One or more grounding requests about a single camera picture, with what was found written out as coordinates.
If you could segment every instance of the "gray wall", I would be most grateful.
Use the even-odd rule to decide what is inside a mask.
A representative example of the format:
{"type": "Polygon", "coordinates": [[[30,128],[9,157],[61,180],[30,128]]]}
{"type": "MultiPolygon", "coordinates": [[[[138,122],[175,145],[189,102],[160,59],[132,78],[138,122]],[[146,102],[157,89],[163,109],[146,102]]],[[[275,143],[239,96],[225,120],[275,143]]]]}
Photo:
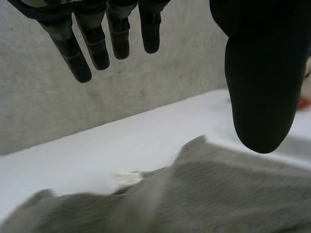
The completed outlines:
{"type": "MultiPolygon", "coordinates": [[[[143,50],[136,9],[130,16],[130,57],[116,60],[107,36],[111,66],[105,71],[92,66],[74,22],[93,73],[86,84],[72,77],[36,21],[7,1],[0,5],[1,154],[225,87],[226,36],[207,0],[172,0],[162,14],[160,50],[153,55],[143,50]]],[[[106,19],[103,26],[109,35],[106,19]]]]}

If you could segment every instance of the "white table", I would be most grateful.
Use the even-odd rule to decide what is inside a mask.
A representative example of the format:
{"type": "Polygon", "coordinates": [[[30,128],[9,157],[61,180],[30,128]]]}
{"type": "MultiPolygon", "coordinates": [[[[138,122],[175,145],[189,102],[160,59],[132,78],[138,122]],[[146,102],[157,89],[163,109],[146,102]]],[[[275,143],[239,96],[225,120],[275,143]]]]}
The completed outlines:
{"type": "MultiPolygon", "coordinates": [[[[40,189],[111,193],[115,173],[167,166],[202,134],[256,155],[236,136],[228,91],[212,91],[0,158],[0,219],[40,189]]],[[[297,113],[277,151],[260,156],[311,169],[311,110],[297,113]]]]}

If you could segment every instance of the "gray towel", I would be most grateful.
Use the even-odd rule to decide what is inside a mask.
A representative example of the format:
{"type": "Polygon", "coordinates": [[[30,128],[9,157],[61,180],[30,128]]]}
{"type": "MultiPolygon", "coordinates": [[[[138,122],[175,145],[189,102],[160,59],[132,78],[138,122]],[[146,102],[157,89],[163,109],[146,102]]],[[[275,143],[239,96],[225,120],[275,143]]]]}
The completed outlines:
{"type": "Polygon", "coordinates": [[[306,233],[311,173],[205,142],[111,195],[34,194],[1,233],[306,233]]]}

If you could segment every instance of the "robotic hand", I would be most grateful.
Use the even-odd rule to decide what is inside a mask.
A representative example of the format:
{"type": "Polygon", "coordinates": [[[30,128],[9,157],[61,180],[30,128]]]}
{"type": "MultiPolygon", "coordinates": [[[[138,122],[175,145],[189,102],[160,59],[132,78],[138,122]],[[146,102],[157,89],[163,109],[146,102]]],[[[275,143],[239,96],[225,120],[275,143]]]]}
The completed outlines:
{"type": "MultiPolygon", "coordinates": [[[[109,67],[101,22],[106,12],[117,59],[129,55],[128,16],[138,4],[147,53],[159,48],[161,11],[170,0],[9,0],[37,20],[74,77],[91,72],[72,32],[74,13],[94,66],[109,67]]],[[[274,151],[288,134],[311,51],[310,0],[210,0],[215,22],[229,37],[225,75],[240,140],[259,153],[274,151]]]]}
{"type": "Polygon", "coordinates": [[[139,7],[141,32],[145,50],[154,53],[159,48],[161,11],[170,0],[9,0],[28,18],[35,19],[50,35],[77,81],[91,80],[91,71],[72,31],[74,13],[87,49],[96,69],[110,65],[102,20],[106,12],[113,52],[117,59],[129,55],[128,17],[139,7]]]}

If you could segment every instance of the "red object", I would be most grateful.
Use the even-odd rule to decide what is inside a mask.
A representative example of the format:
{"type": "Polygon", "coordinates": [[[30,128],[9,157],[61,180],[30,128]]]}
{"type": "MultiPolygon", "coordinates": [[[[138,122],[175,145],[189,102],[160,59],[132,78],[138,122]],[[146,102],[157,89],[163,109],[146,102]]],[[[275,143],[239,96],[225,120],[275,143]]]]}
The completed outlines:
{"type": "Polygon", "coordinates": [[[311,99],[301,96],[298,104],[298,110],[305,109],[309,106],[311,106],[311,99]]]}

